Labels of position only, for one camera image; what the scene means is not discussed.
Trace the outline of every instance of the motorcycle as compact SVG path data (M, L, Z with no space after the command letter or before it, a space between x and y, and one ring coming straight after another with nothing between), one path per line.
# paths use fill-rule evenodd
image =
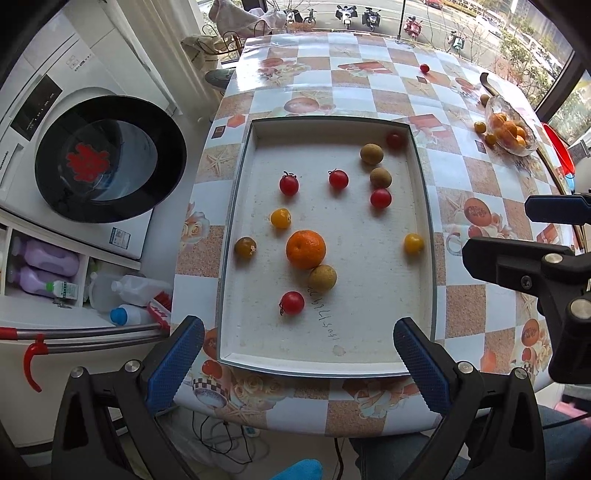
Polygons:
M404 25L404 31L410 38L416 40L417 37L421 34L421 29L423 28L423 26L421 25L422 23L423 20L417 22L416 17L408 17L408 20Z
M350 7L347 7L347 5L344 7L340 5L336 6L335 17L343 22L343 25L347 27L347 30L351 28L351 19L357 16L357 7L354 5L351 5Z
M302 19L300 11L293 9L293 10L283 10L285 13L285 19L287 20L287 24L291 25L292 23L303 23L304 19Z
M379 27L379 21L381 17L379 16L378 12L381 12L381 10L374 11L370 7L365 7L365 9L366 12L361 18L361 23L363 25L367 25L370 31L374 31L376 27Z
M316 19L314 18L314 9L309 8L308 12L310 12L310 14L307 18L304 19L304 22L308 22L310 25L312 25L312 22L314 22L314 25L316 25Z
M465 42L466 41L460 35L458 35L455 31L452 31L447 36L447 44L450 46L450 48L453 48L453 51L458 56L460 54L460 50L464 48Z

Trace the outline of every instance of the checkered tablecloth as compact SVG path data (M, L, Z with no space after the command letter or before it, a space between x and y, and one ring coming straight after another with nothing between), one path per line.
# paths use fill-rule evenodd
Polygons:
M420 72L422 63L430 66L428 74ZM248 125L302 114L411 125L435 232L436 341L454 359L482 371L522 366L536 389L550 381L550 340L535 299L474 280L462 263L461 246L474 235L578 248L572 228L532 223L525 215L529 195L558 193L537 155L519 158L489 148L474 132L473 123L484 114L482 71L449 53L366 34L272 35L247 42L200 160L178 254L173 321L197 315L208 331L177 403L255 427L339 437L425 430L438 421L409 377L287 378L216 362L222 239ZM493 74L489 80L534 128L564 181L524 95ZM488 225L473 218L482 212Z

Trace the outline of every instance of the red bucket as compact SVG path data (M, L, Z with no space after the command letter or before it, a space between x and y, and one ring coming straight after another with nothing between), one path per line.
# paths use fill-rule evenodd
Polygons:
M560 160L560 164L562 165L562 169L564 170L564 174L572 173L574 175L574 163L572 158L570 158L569 151L566 150L566 147L562 143L560 137L556 134L556 132L552 129L551 126L548 124L542 124L544 127L544 131L546 135L548 135L554 149L556 150L556 154L558 155L558 159Z

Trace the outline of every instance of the blue slipper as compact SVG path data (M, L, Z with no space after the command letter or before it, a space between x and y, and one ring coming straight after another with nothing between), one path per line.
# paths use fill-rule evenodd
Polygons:
M302 460L271 480L322 480L322 464L318 460Z

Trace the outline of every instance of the person's leg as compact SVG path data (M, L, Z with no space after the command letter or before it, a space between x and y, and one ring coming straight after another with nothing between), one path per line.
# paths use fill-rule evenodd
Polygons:
M398 480L429 438L421 433L409 433L391 437L349 439L359 457L355 465L362 480ZM446 480L455 480L468 465L468 460L458 457Z
M568 420L570 417L556 410L538 406L542 425ZM562 479L569 465L578 457L591 437L591 429L579 422L544 430L546 479Z
M569 416L547 407L538 406L542 425L567 420ZM485 417L477 422L483 426ZM583 446L591 437L591 429L580 422L544 430L546 456L546 479L561 480L567 468L577 458ZM350 439L351 445L359 455L355 464L363 480L397 480L410 466L428 441L420 433ZM466 469L468 460L458 457L446 480L458 478Z

